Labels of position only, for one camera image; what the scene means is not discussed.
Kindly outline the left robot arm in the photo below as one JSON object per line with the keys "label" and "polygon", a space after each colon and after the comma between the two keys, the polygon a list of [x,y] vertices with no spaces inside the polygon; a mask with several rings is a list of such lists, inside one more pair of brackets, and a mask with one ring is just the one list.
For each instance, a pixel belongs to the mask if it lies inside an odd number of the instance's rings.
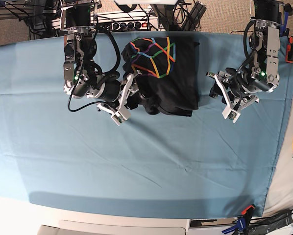
{"label": "left robot arm", "polygon": [[284,4],[278,0],[256,0],[243,35],[245,60],[238,69],[226,68],[206,75],[215,83],[209,96],[222,97],[225,119],[235,121],[241,111],[258,103],[259,92],[271,93],[279,85],[278,52]]}

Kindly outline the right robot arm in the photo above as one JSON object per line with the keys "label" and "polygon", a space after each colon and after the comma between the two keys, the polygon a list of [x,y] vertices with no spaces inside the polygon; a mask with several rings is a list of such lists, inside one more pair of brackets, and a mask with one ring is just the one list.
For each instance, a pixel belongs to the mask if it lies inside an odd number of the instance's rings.
{"label": "right robot arm", "polygon": [[[62,0],[60,29],[64,36],[64,92],[72,98],[93,98],[100,111],[110,114],[116,123],[130,118],[127,100],[138,92],[135,78],[140,71],[128,74],[120,81],[117,69],[120,50],[110,32],[98,24],[97,0]],[[116,53],[115,65],[109,71],[94,61],[98,33],[108,36]]]}

